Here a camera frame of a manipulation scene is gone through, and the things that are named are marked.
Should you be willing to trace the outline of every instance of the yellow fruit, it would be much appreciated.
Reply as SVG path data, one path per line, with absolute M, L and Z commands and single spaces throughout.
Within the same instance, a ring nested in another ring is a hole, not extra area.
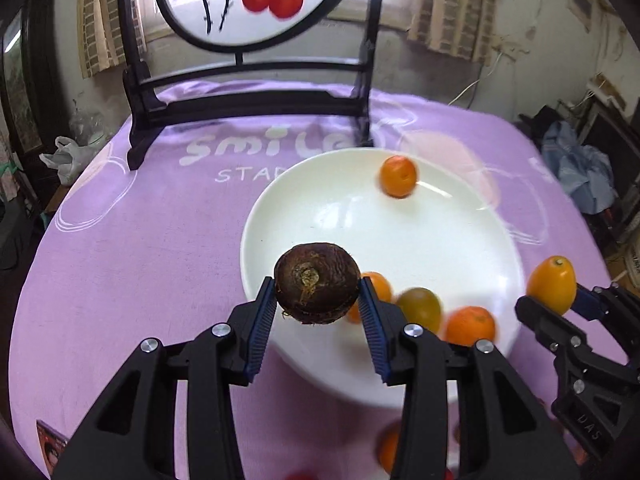
M 442 306 L 438 297 L 428 288 L 415 287 L 404 291 L 397 299 L 409 323 L 417 323 L 434 334 L 440 330 Z
M 574 266 L 564 256 L 552 256 L 539 264 L 527 282 L 527 296 L 563 316 L 577 291 Z

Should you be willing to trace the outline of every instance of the green fruit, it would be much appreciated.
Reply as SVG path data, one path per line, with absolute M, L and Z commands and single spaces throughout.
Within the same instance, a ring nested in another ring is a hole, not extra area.
M 397 299 L 409 323 L 417 323 L 437 334 L 442 322 L 442 306 L 438 297 L 428 288 L 417 286 L 404 291 Z

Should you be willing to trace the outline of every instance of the blue cloth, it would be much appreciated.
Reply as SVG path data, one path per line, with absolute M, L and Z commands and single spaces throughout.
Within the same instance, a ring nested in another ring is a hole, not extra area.
M 546 131 L 542 159 L 581 212 L 596 214 L 613 204 L 616 191 L 609 157 L 593 146 L 578 144 L 568 123 L 552 124 Z

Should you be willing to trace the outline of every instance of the floor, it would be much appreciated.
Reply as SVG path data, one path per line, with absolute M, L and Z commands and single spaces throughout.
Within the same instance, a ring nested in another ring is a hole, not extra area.
M 0 274 L 0 414 L 9 425 L 11 425 L 8 384 L 9 342 L 20 291 L 33 262 L 40 237 L 39 234 L 31 235 L 29 246 L 22 253 L 18 267 Z

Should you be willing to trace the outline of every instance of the brown root vegetable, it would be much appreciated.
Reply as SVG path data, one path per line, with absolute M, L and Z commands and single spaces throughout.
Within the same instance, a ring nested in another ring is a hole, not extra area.
M 329 243 L 296 245 L 273 271 L 276 299 L 304 324 L 329 324 L 358 299 L 360 270 L 343 248 Z

